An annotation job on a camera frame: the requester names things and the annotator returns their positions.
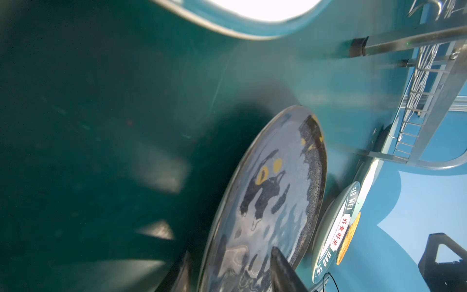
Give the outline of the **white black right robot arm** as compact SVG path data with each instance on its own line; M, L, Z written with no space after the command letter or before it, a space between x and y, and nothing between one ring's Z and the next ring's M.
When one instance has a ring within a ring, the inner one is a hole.
M457 255L459 260L438 262L437 254L442 245ZM467 251L445 233L428 236L418 268L431 292L465 292L467 290Z

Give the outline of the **stainless steel dish rack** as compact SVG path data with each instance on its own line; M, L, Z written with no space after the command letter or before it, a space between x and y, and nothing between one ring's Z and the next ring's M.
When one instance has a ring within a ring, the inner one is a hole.
M466 153L448 161L424 161L422 156L467 82L467 3L414 1L407 15L423 8L430 13L421 24L351 43L350 57L411 49L417 54L400 62L413 73L381 150L366 155L424 169L452 169L466 164Z

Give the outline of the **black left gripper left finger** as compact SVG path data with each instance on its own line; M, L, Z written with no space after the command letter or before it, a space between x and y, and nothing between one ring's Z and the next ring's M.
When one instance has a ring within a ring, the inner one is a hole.
M190 292L191 255L186 251L171 267L155 292Z

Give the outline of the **black round plate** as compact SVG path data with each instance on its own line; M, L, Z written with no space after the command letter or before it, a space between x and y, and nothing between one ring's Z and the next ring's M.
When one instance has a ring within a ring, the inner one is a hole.
M277 114L237 166L204 250L200 292L269 292L271 251L293 267L317 228L327 179L321 125L308 108Z

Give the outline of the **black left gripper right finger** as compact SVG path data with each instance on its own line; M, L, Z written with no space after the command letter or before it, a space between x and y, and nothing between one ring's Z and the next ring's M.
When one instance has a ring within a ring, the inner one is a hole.
M308 290L276 246L271 249L271 287L274 292L307 292Z

